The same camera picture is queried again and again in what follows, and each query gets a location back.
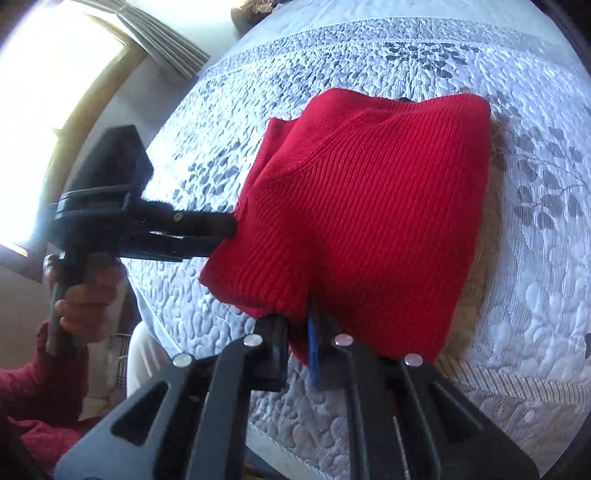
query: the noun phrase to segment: person's hand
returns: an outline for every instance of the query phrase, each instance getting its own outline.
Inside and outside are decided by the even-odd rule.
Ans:
[[[59,279],[59,257],[48,255],[43,271],[44,281],[51,291]],[[109,330],[106,308],[115,300],[117,285],[124,274],[123,265],[117,263],[97,270],[92,283],[70,287],[64,299],[54,305],[55,311],[61,315],[61,327],[86,343],[96,343],[104,339]]]

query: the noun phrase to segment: red sweater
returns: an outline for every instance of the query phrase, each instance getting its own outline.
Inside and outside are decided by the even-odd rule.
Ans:
[[[13,433],[52,474],[61,456],[100,419],[78,421],[88,392],[88,350],[54,358],[45,353],[46,338],[44,323],[33,361],[17,370],[0,369],[0,404]]]
[[[310,293],[380,355],[439,352],[475,250],[490,112],[475,95],[403,103],[333,89],[272,118],[236,235],[201,282],[251,316],[291,319],[306,359]]]

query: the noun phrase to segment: silver screw head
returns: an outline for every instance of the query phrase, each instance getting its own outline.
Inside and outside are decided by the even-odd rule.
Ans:
[[[353,337],[346,333],[340,333],[335,337],[335,345],[337,346],[349,346],[353,345]]]
[[[244,345],[246,346],[259,346],[262,343],[262,336],[258,333],[251,333],[244,337]]]
[[[423,364],[423,357],[418,353],[408,353],[404,357],[404,363],[409,367],[420,367]]]
[[[173,365],[178,368],[184,368],[191,365],[193,357],[188,353],[179,353],[173,357]]]

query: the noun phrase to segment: beige curtain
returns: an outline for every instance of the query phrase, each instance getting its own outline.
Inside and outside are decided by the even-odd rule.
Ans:
[[[74,0],[106,14],[116,15],[133,39],[159,64],[193,79],[209,59],[203,50],[172,28],[125,0]]]

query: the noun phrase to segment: white bedspread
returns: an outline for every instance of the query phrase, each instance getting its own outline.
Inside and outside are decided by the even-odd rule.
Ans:
[[[268,119],[297,117],[330,87],[486,97],[492,168],[480,245],[436,366],[544,473],[591,408],[591,80],[529,2],[432,5],[440,10],[425,17],[410,0],[295,0],[272,14],[158,134],[145,196],[230,211]],[[212,355],[251,331],[252,319],[197,281],[204,260],[126,263],[169,353]],[[313,391],[294,358],[289,369],[287,393],[253,394],[248,445],[294,479],[348,478],[342,395]]]

